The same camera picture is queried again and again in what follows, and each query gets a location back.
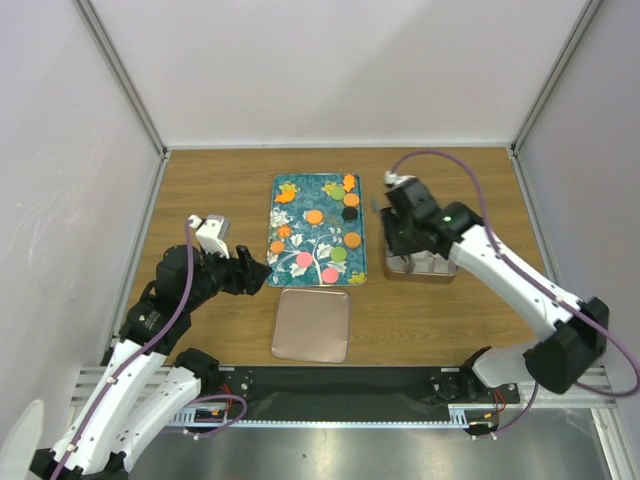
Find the metal slotted tongs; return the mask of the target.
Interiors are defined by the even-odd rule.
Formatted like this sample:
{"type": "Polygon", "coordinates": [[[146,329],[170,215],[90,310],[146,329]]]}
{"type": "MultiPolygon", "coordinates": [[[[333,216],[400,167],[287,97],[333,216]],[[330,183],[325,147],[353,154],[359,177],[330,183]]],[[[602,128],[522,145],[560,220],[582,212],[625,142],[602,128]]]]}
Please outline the metal slotted tongs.
{"type": "Polygon", "coordinates": [[[411,255],[395,256],[397,270],[402,271],[406,275],[412,275],[415,269],[415,261],[411,255]]]}

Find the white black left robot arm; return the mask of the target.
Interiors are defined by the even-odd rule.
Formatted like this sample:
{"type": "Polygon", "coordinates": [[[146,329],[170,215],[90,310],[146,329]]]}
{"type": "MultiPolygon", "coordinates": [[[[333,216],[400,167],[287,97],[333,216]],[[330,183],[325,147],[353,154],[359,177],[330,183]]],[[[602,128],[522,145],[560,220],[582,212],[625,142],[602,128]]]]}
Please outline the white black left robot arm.
{"type": "Polygon", "coordinates": [[[126,479],[169,421],[189,403],[236,398],[220,393],[219,363],[190,348],[161,385],[138,400],[151,377],[191,326],[192,312],[219,293],[254,295],[271,273],[239,245],[233,256],[191,244],[168,249],[139,301],[129,310],[104,373],[72,426],[29,469],[40,479],[126,479]]]}

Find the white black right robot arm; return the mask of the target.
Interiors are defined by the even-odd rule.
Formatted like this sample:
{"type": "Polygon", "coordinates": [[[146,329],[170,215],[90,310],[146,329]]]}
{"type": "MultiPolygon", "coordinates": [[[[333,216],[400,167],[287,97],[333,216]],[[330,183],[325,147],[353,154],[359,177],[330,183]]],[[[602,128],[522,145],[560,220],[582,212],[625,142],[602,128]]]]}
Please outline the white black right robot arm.
{"type": "Polygon", "coordinates": [[[532,379],[563,394],[606,350],[610,310],[599,298],[582,300],[541,275],[487,234],[468,206],[440,207],[414,176],[386,172],[388,207],[381,210],[384,238],[393,256],[429,252],[471,273],[523,318],[533,343],[487,347],[465,363],[462,394],[482,402],[496,387],[532,379]]]}

